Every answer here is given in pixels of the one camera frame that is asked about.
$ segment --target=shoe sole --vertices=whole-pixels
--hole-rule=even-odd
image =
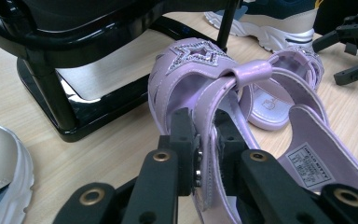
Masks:
[[[18,158],[13,182],[8,186],[7,192],[0,202],[0,223],[22,223],[25,218],[24,209],[32,198],[31,186],[34,184],[34,166],[31,155],[20,139],[11,130],[0,127],[10,133],[16,140]]]
[[[211,25],[220,29],[222,16],[213,12],[205,12],[204,14]],[[314,30],[310,29],[303,33],[291,34],[271,26],[257,26],[250,22],[234,20],[231,25],[230,34],[236,36],[255,36],[262,48],[275,52],[290,46],[311,48]]]

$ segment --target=black plastic stand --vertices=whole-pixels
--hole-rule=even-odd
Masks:
[[[154,29],[174,40],[188,37],[211,40],[226,50],[234,12],[240,3],[239,0],[124,2],[123,8],[113,8],[96,20],[57,32],[39,29],[26,5],[0,0],[0,48],[19,58],[17,69],[21,81],[66,142],[75,142],[144,103],[148,75],[101,99],[87,101],[62,79],[56,68],[94,63],[130,43],[146,29]],[[226,10],[217,41],[161,16],[172,11],[215,9]]]

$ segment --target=black chair leg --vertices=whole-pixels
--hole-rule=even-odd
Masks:
[[[55,126],[62,132],[71,132],[76,128],[77,119],[66,97],[55,68],[24,61],[34,83],[40,90],[55,120]]]

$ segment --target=lavender sandal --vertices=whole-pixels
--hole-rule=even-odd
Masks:
[[[202,149],[202,179],[193,199],[203,222],[241,223],[235,198],[227,197],[222,184],[214,113],[218,108],[226,111],[248,147],[259,148],[247,119],[252,114],[254,84],[270,78],[288,92],[294,104],[289,111],[292,143],[278,159],[283,168],[299,186],[312,191],[331,183],[358,189],[358,161],[329,128],[313,89],[281,59],[274,55],[268,61],[238,65],[217,46],[196,38],[177,41],[157,57],[149,79],[150,110],[162,134],[170,134],[173,111],[182,107],[191,111]],[[321,172],[301,168],[307,165],[318,166]]]

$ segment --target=sandal strap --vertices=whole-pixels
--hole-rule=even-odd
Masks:
[[[171,113],[177,106],[185,104],[203,85],[217,79],[223,70],[237,65],[216,45],[199,38],[176,41],[159,54],[150,73],[148,96],[160,131],[169,133]],[[194,78],[184,82],[190,76]],[[180,92],[173,92],[179,84]]]

